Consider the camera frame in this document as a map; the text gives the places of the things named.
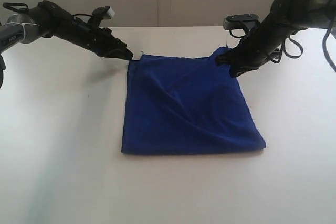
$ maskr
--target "blue cloth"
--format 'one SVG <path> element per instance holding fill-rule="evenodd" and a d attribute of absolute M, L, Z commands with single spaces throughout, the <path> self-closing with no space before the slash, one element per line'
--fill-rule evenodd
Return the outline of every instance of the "blue cloth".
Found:
<path fill-rule="evenodd" d="M 266 147 L 229 65 L 206 58 L 143 55 L 127 76 L 121 152 L 191 155 Z"/>

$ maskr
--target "microfiber towel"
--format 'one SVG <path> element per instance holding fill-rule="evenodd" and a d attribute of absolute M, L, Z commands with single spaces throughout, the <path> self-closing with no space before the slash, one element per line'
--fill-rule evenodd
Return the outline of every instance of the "microfiber towel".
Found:
<path fill-rule="evenodd" d="M 130 61 L 121 152 L 193 155 L 266 147 L 229 65 L 215 57 L 143 55 Z"/>

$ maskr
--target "table surface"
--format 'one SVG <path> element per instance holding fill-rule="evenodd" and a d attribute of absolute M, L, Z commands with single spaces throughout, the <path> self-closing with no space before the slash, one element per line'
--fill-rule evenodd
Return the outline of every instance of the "table surface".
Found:
<path fill-rule="evenodd" d="M 267 148 L 206 156 L 120 153 L 127 62 L 57 38 L 13 47 L 0 90 L 1 223 L 336 223 L 336 73 L 324 33 L 296 35 L 300 59 L 239 77 Z M 114 35 L 137 52 L 191 58 L 237 43 L 220 27 Z M 328 47 L 335 56 L 334 38 Z"/>

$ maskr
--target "white table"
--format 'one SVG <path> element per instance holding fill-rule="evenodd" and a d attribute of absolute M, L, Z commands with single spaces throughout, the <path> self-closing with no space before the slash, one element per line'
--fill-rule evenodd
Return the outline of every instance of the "white table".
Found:
<path fill-rule="evenodd" d="M 336 73 L 322 54 L 323 34 L 299 33 L 300 59 L 239 78 L 268 145 L 259 154 L 123 155 L 126 62 L 57 38 L 5 52 L 1 223 L 335 224 Z M 135 51 L 202 57 L 224 45 L 227 32 L 115 28 L 114 35 Z M 333 38 L 328 46 L 336 60 Z"/>

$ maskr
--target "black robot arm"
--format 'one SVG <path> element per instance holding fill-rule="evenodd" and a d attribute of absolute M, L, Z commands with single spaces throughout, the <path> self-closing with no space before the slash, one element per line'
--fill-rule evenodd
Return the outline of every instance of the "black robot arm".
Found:
<path fill-rule="evenodd" d="M 330 33 L 336 25 L 335 13 L 336 0 L 274 0 L 269 15 L 261 23 L 257 21 L 256 15 L 228 16 L 224 28 L 243 28 L 246 35 L 237 47 L 217 56 L 216 63 L 229 64 L 230 75 L 237 77 L 269 61 L 279 63 L 283 52 L 291 58 L 298 58 L 286 52 L 285 40 L 307 28 L 327 29 L 327 34 Z M 325 47 L 326 39 L 323 40 L 323 51 L 328 63 L 336 70 Z M 296 41 L 293 42 L 303 52 L 302 47 Z"/>
<path fill-rule="evenodd" d="M 109 28 L 100 28 L 100 22 L 111 18 L 109 6 L 93 11 L 86 23 L 51 1 L 44 0 L 32 9 L 23 3 L 4 3 L 16 12 L 8 23 L 0 26 L 0 53 L 16 43 L 31 43 L 40 37 L 59 37 L 94 52 L 99 57 L 131 60 L 133 53 L 127 45 L 112 35 Z M 4 60 L 0 56 L 0 87 L 3 81 Z"/>

